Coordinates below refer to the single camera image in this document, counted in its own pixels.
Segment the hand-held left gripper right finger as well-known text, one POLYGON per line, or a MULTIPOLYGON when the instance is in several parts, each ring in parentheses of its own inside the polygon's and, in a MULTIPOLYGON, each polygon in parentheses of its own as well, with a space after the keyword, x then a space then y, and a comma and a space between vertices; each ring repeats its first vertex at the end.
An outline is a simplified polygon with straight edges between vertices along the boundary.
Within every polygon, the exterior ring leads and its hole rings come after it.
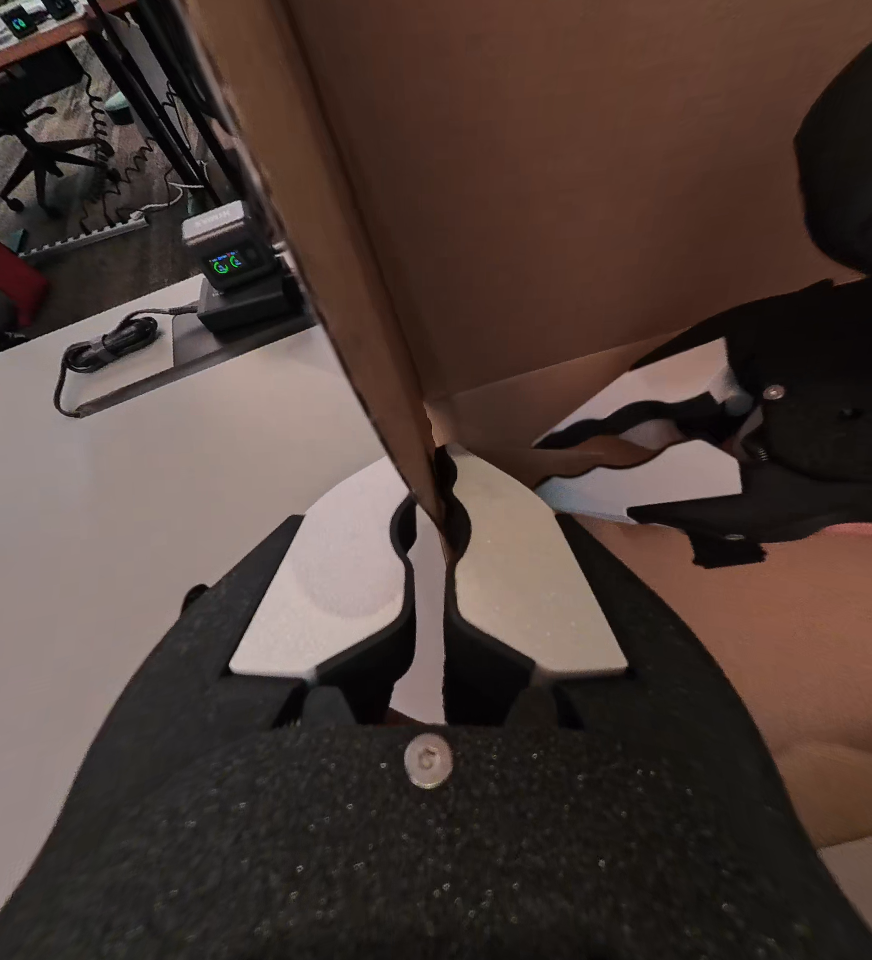
POLYGON ((524 690, 622 676, 627 658, 557 515, 457 444, 436 452, 448 549, 448 724, 500 726, 524 690))

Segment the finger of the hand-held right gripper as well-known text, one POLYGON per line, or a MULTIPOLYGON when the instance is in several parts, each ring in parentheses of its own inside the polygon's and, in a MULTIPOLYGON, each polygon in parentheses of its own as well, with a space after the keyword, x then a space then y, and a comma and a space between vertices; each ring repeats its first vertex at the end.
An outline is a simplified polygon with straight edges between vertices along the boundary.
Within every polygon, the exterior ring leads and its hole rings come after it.
POLYGON ((598 465, 571 477, 552 477, 535 489, 553 511, 634 524, 638 507, 742 494, 740 463, 701 439, 676 443, 629 466, 598 465))
POLYGON ((620 439, 646 450, 701 439, 719 445, 753 412, 732 372, 723 338, 614 379, 534 442, 537 450, 579 449, 620 439))

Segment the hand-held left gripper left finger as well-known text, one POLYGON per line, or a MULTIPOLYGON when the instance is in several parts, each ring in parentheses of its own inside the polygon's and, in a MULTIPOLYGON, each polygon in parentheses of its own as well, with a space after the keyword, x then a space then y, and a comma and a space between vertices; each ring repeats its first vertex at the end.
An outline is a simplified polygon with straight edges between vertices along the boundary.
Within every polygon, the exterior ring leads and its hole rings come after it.
POLYGON ((228 668, 333 687, 362 724, 384 722, 416 653, 417 505, 387 458, 307 511, 228 668))

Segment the brown cardboard box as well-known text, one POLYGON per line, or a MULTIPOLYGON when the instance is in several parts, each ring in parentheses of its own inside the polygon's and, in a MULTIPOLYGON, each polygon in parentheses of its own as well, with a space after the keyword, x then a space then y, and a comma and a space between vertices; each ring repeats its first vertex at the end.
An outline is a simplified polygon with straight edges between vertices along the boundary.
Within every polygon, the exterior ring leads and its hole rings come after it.
MULTIPOLYGON (((794 137, 872 2, 180 2, 265 217, 385 450, 527 485, 634 466, 534 448, 731 308, 861 279, 803 221, 794 137)), ((818 847, 872 836, 872 523, 706 567, 586 519, 740 691, 818 847)))

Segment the black battery charger green display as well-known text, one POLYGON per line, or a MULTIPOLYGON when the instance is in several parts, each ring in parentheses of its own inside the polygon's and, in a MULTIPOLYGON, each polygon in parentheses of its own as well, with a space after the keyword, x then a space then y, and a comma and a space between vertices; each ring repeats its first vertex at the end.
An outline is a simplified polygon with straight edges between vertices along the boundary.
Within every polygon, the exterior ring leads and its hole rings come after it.
POLYGON ((276 273, 274 248, 241 199, 183 220, 181 242, 218 293, 242 289, 276 273))

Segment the white power strip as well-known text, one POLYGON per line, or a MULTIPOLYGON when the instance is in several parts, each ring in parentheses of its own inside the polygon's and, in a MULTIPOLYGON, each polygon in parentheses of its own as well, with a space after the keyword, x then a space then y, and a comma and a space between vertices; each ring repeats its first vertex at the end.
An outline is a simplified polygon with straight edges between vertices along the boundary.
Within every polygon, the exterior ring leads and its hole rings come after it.
POLYGON ((113 225, 101 226, 91 230, 88 233, 66 237, 56 242, 43 246, 36 246, 31 249, 23 250, 18 255, 24 260, 33 263, 47 258, 67 255, 76 250, 91 247, 110 239, 122 237, 124 235, 134 234, 147 229, 150 226, 148 217, 140 213, 130 217, 126 222, 117 222, 113 225))

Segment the dark red fabric bag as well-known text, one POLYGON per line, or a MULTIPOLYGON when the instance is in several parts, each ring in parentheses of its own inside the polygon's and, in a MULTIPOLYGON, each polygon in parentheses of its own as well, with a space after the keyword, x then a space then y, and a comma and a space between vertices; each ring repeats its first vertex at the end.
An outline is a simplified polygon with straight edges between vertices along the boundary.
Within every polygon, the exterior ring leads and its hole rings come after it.
POLYGON ((39 270, 0 242, 0 292, 14 304, 20 328, 33 325, 50 290, 39 270))

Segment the black office chair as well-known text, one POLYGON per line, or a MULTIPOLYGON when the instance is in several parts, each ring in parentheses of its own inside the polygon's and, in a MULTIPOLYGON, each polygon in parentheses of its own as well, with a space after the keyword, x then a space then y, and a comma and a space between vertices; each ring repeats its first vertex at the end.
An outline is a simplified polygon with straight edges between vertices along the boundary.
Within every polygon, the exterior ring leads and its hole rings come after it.
POLYGON ((24 204, 14 196, 14 191, 28 177, 34 177, 36 200, 48 216, 58 219, 60 212, 46 198, 48 175, 62 177, 63 164, 94 169, 102 183, 114 183, 118 173, 108 161, 114 150, 104 138, 97 136, 82 139, 39 141, 29 132, 29 126, 44 115, 55 114, 52 106, 31 109, 40 98, 32 95, 23 86, 12 83, 0 84, 0 138, 13 137, 24 149, 21 161, 0 191, 0 198, 14 212, 24 210, 24 204))

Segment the wooden desk with black frame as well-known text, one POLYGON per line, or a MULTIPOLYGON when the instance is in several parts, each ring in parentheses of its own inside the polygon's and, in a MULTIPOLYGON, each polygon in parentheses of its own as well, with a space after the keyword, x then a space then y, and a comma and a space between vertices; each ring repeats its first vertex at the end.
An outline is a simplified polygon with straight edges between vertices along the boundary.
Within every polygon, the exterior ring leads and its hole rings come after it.
POLYGON ((105 1, 81 2, 78 11, 54 23, 46 22, 28 37, 19 39, 4 27, 0 34, 0 72, 64 43, 86 39, 109 77, 126 96, 143 132, 182 176, 187 189, 201 189, 208 202, 221 204, 211 178, 189 149, 174 122, 175 114, 163 106, 169 97, 156 91, 143 71, 142 61, 125 42, 128 29, 120 26, 128 16, 141 30, 147 49, 165 75, 167 90, 181 103, 195 124, 202 142, 217 162, 226 182, 238 186, 238 177, 228 163, 210 118, 216 116, 208 89, 202 81, 193 43, 182 23, 178 2, 105 1))

